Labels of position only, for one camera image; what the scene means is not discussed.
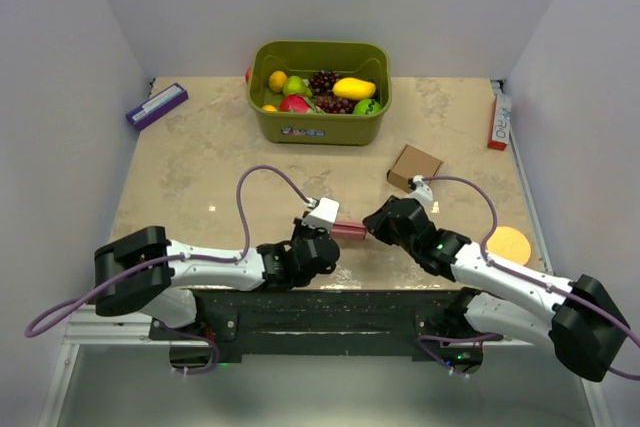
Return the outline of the pink paper box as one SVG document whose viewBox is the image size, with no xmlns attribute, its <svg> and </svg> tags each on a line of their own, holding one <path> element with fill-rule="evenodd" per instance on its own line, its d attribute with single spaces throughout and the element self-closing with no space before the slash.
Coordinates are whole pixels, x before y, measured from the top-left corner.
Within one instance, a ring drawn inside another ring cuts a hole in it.
<svg viewBox="0 0 640 427">
<path fill-rule="evenodd" d="M 361 222 L 336 221 L 331 228 L 331 236 L 336 239 L 362 241 L 366 235 L 367 230 Z"/>
</svg>

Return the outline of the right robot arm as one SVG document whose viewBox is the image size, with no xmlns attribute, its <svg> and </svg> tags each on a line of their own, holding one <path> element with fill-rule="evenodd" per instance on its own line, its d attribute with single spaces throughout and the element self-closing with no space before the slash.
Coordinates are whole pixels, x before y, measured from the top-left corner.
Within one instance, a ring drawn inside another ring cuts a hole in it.
<svg viewBox="0 0 640 427">
<path fill-rule="evenodd" d="M 437 228 L 414 198 L 390 197 L 363 223 L 369 234 L 401 247 L 427 273 L 478 288 L 445 316 L 456 339 L 480 332 L 522 340 L 592 382 L 613 372 L 625 341 L 639 340 L 599 280 L 556 277 L 492 257 L 483 245 Z"/>
</svg>

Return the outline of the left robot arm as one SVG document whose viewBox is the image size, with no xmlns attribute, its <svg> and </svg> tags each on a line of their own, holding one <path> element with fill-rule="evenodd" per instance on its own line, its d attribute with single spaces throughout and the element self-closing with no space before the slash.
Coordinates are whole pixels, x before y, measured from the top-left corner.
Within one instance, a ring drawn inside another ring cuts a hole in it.
<svg viewBox="0 0 640 427">
<path fill-rule="evenodd" d="M 289 240 L 245 253 L 190 246 L 168 239 L 163 227 L 150 226 L 95 251 L 95 286 L 103 288 L 94 299 L 95 311 L 101 317 L 142 313 L 196 339 L 206 330 L 207 315 L 193 287 L 288 291 L 333 272 L 339 258 L 339 246 L 325 229 L 300 221 Z"/>
</svg>

